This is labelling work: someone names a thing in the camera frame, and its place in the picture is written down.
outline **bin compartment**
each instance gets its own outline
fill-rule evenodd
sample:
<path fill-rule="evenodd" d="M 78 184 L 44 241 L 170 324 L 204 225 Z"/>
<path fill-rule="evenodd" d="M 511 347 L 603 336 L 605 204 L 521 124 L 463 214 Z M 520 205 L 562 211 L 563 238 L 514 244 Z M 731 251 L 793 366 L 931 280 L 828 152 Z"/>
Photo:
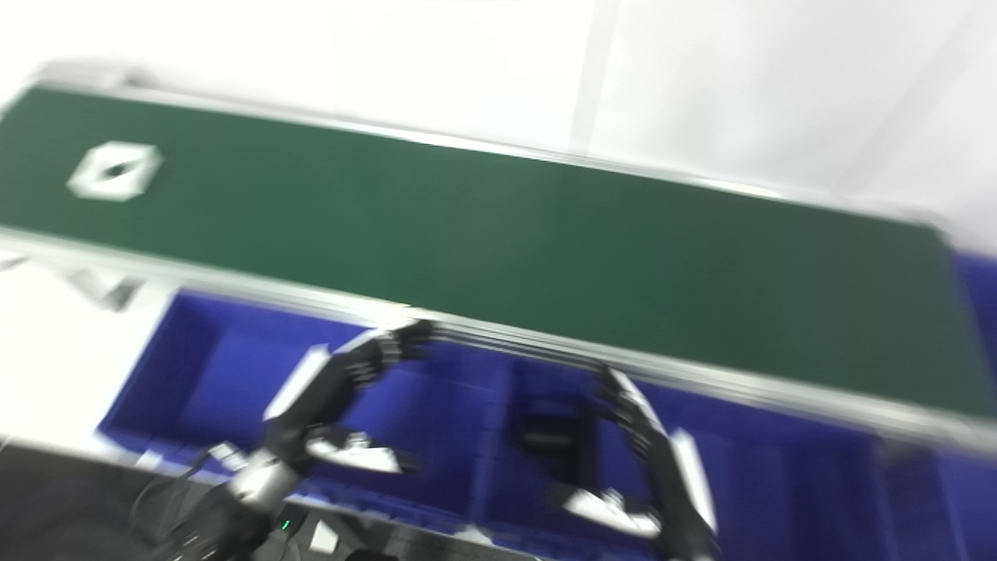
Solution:
<path fill-rule="evenodd" d="M 189 462 L 221 440 L 250 449 L 262 414 L 309 348 L 362 327 L 182 292 L 101 429 L 136 452 Z M 342 423 L 419 454 L 390 475 L 323 465 L 302 490 L 359 511 L 454 532 L 475 523 L 498 545 L 554 559 L 653 559 L 648 544 L 552 508 L 542 461 L 516 442 L 530 414 L 577 415 L 582 370 L 447 342 L 364 389 Z M 869 435 L 638 383 L 670 430 L 696 437 L 728 560 L 898 559 Z M 596 429 L 600 484 L 648 497 L 621 430 Z M 220 472 L 220 466 L 208 469 Z"/>
<path fill-rule="evenodd" d="M 496 542 L 556 559 L 652 559 L 647 542 L 548 506 L 543 460 L 522 452 L 516 427 L 538 412 L 566 416 L 591 395 L 590 376 L 524 363 L 513 371 L 506 435 L 498 443 L 481 523 Z M 664 387 L 638 383 L 666 428 L 697 441 L 725 558 L 881 560 L 881 493 L 871 437 Z M 647 499 L 646 476 L 622 431 L 598 425 L 603 488 Z"/>
<path fill-rule="evenodd" d="M 181 463 L 221 440 L 251 449 L 263 435 L 263 411 L 307 350 L 323 343 L 335 349 L 363 330 L 183 292 L 101 430 L 131 450 L 155 450 Z M 362 391 L 341 422 L 419 454 L 423 469 L 392 475 L 323 465 L 302 490 L 456 530 L 469 517 L 481 451 L 498 434 L 505 361 L 496 352 L 435 342 L 428 360 L 392 368 Z"/>

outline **black component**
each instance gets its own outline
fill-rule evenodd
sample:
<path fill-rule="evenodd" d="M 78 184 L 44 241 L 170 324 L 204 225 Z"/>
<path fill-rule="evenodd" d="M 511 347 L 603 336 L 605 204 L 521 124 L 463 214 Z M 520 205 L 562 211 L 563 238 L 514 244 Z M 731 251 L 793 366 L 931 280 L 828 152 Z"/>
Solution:
<path fill-rule="evenodd" d="M 224 486 L 207 491 L 152 556 L 153 561 L 247 557 L 266 541 L 272 520 L 239 502 Z"/>
<path fill-rule="evenodd" d="M 597 486 L 595 418 L 587 408 L 571 417 L 528 415 L 518 437 L 523 451 L 542 458 L 555 481 L 583 489 Z"/>
<path fill-rule="evenodd" d="M 284 506 L 280 509 L 280 514 L 274 519 L 276 523 L 273 526 L 273 530 L 282 532 L 285 539 L 293 538 L 301 530 L 301 527 L 304 526 L 306 518 L 308 518 L 307 508 L 291 502 L 285 502 Z"/>
<path fill-rule="evenodd" d="M 346 556 L 346 561 L 398 561 L 398 557 L 366 549 L 358 549 Z"/>
<path fill-rule="evenodd" d="M 417 321 L 332 355 L 287 410 L 268 421 L 263 446 L 298 473 L 311 471 L 317 460 L 305 450 L 308 429 L 339 420 L 357 391 L 376 381 L 391 360 L 422 357 L 432 329 L 429 321 Z"/>

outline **black cable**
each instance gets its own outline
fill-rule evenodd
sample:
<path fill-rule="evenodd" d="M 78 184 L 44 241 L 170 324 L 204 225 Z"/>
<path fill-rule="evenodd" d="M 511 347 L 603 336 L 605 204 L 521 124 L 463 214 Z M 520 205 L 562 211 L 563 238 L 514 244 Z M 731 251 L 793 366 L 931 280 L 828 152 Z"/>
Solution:
<path fill-rule="evenodd" d="M 197 456 L 194 457 L 193 461 L 190 463 L 190 467 L 187 469 L 187 471 L 185 471 L 180 475 L 180 477 L 175 479 L 172 482 L 172 484 L 176 485 L 177 483 L 185 482 L 188 479 L 190 479 L 195 473 L 198 473 L 198 471 L 200 471 L 200 469 L 204 467 L 204 463 L 207 462 L 207 458 L 211 457 L 211 448 L 212 446 L 209 446 L 204 450 L 202 450 L 201 452 L 199 452 Z M 183 499 L 180 500 L 179 504 L 174 505 L 176 503 L 176 498 L 181 490 L 183 491 L 182 495 Z M 183 508 L 183 504 L 186 502 L 186 499 L 189 496 L 189 494 L 190 494 L 190 485 L 176 486 L 173 489 L 173 493 L 169 497 L 169 502 L 166 504 L 166 508 L 164 509 L 164 516 L 163 518 L 160 519 L 160 527 L 159 531 L 157 532 L 158 536 L 165 535 L 166 532 L 169 532 L 172 529 L 172 527 L 176 525 L 176 520 L 180 516 L 180 509 Z"/>
<path fill-rule="evenodd" d="M 136 496 L 135 501 L 132 502 L 132 508 L 129 511 L 129 517 L 128 517 L 129 534 L 132 534 L 136 530 L 144 532 L 146 531 L 145 529 L 140 528 L 138 524 L 139 507 L 142 504 L 142 501 L 146 498 L 146 496 L 150 492 L 152 492 L 153 489 L 157 487 L 164 487 L 167 490 L 173 487 L 173 494 L 169 497 L 169 501 L 166 503 L 166 508 L 164 508 L 163 510 L 163 516 L 160 518 L 159 526 L 157 527 L 156 531 L 148 532 L 152 535 L 154 539 L 161 538 L 163 536 L 164 523 L 167 523 L 167 521 L 169 520 L 169 523 L 167 524 L 172 525 L 173 523 L 175 523 L 175 519 L 179 515 L 178 512 L 169 515 L 169 513 L 173 510 L 173 504 L 176 502 L 177 491 L 179 490 L 179 487 L 174 487 L 174 486 L 184 481 L 187 481 L 188 479 L 190 479 L 191 476 L 200 471 L 200 469 L 204 466 L 204 463 L 207 462 L 207 458 L 210 457 L 210 449 L 211 447 L 209 446 L 204 450 L 201 450 L 194 458 L 193 462 L 190 463 L 190 466 L 187 468 L 187 470 L 176 479 L 161 479 L 154 476 L 153 479 L 151 479 L 149 483 L 147 483 L 146 486 L 143 487 L 141 491 L 139 491 L 139 494 Z"/>

